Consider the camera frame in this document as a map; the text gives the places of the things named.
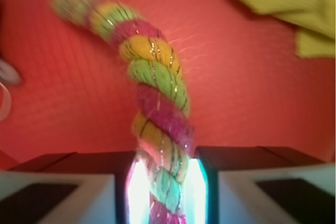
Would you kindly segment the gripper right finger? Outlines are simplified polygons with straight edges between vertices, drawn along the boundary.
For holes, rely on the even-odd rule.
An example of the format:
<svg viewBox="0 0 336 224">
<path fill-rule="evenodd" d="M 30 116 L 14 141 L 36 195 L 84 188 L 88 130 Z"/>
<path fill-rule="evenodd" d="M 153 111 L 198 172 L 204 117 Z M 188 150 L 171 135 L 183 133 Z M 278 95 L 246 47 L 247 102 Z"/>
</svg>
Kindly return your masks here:
<svg viewBox="0 0 336 224">
<path fill-rule="evenodd" d="M 289 147 L 199 146 L 207 223 L 335 223 L 335 163 Z"/>
</svg>

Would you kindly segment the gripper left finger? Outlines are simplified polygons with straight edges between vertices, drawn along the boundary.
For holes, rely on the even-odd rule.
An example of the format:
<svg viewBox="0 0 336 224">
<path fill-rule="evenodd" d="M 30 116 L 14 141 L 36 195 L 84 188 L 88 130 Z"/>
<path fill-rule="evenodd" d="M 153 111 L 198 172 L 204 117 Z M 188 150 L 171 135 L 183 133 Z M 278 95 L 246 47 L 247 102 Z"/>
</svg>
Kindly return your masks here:
<svg viewBox="0 0 336 224">
<path fill-rule="evenodd" d="M 127 223 L 135 153 L 56 153 L 1 171 L 1 223 Z"/>
</svg>

